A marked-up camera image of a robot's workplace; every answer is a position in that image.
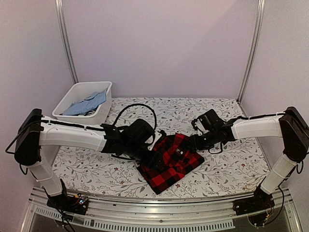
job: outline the white plastic basket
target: white plastic basket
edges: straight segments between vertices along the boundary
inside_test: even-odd
[[[73,85],[63,99],[53,110],[52,115],[59,120],[86,125],[97,125],[105,122],[112,105],[112,83],[110,81],[80,82]],[[61,115],[72,103],[89,97],[94,92],[101,92],[107,88],[106,102],[99,105],[92,115],[66,116]]]

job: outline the red and black checkered cloth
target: red and black checkered cloth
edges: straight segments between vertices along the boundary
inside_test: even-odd
[[[204,162],[204,158],[198,153],[189,151],[189,145],[188,136],[169,135],[153,148],[163,154],[163,165],[156,169],[143,165],[137,167],[156,194],[163,192]]]

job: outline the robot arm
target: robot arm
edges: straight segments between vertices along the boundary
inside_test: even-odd
[[[201,124],[205,134],[191,136],[191,148],[203,150],[212,148],[215,143],[227,143],[236,139],[250,137],[282,137],[284,151],[270,173],[260,183],[254,196],[234,202],[237,215],[247,214],[274,206],[271,194],[287,178],[308,154],[309,127],[294,107],[273,115],[238,117],[224,122],[210,110],[193,120],[197,129]]]
[[[161,153],[152,150],[153,144],[160,136],[161,134],[155,133],[142,119],[120,128],[107,124],[87,126],[55,120],[43,116],[40,109],[34,109],[18,131],[14,158],[20,165],[26,166],[43,186],[49,199],[48,206],[85,214],[87,198],[67,195],[63,181],[46,162],[41,146],[85,147],[103,153],[114,153],[117,157],[126,154],[130,159],[153,168],[162,157]]]

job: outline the floral tablecloth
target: floral tablecloth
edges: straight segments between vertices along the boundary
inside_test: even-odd
[[[209,109],[214,109],[226,120],[242,115],[239,105],[232,99],[114,98],[106,123],[112,124],[118,113],[133,103],[144,103],[152,107],[157,115],[157,129],[167,134],[179,132],[192,135],[195,133],[191,126],[192,119]],[[117,126],[129,125],[137,118],[143,118],[154,125],[151,111],[136,106],[123,113]],[[53,170],[69,189],[113,196],[166,199],[224,196],[253,191],[269,172],[256,139],[229,142],[223,149],[224,152],[218,155],[200,152],[205,162],[159,195],[151,190],[136,170],[134,161],[115,159],[90,149],[61,147],[53,163]]]

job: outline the metal bar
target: metal bar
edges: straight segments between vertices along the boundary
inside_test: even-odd
[[[257,44],[262,28],[262,22],[263,22],[263,15],[264,15],[264,7],[265,7],[265,0],[259,0],[258,7],[257,7],[257,14],[256,14],[256,21],[255,21],[255,27],[254,27],[254,33],[253,33],[253,39],[250,49],[250,54],[245,70],[245,74],[241,83],[240,91],[237,97],[237,102],[241,104],[243,97],[245,95],[246,87],[249,81],[251,69],[253,66],[254,56],[257,49]]]
[[[62,42],[63,42],[63,46],[64,46],[64,51],[65,51],[66,58],[67,58],[67,61],[68,61],[72,81],[73,81],[74,84],[76,84],[79,81],[78,81],[76,69],[75,69],[75,66],[74,66],[73,56],[72,56],[72,53],[71,53],[67,27],[66,27],[66,22],[65,22],[65,18],[64,18],[62,0],[55,0],[55,3],[56,3],[56,11],[57,11],[57,16],[58,16],[60,34],[61,34],[61,38],[62,38]]]

